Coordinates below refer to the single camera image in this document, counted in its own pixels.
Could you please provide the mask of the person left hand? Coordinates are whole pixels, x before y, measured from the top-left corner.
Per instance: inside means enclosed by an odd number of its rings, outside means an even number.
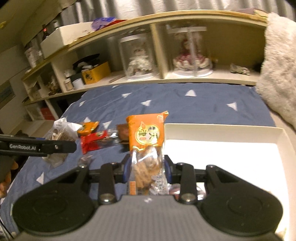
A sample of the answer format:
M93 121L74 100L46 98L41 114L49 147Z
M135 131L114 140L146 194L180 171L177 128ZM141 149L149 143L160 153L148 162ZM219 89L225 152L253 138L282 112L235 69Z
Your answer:
M18 164L14 161L10 171L8 171L3 182L1 182L0 198L6 197L8 188L11 184L11 170L16 170L17 168L18 168Z

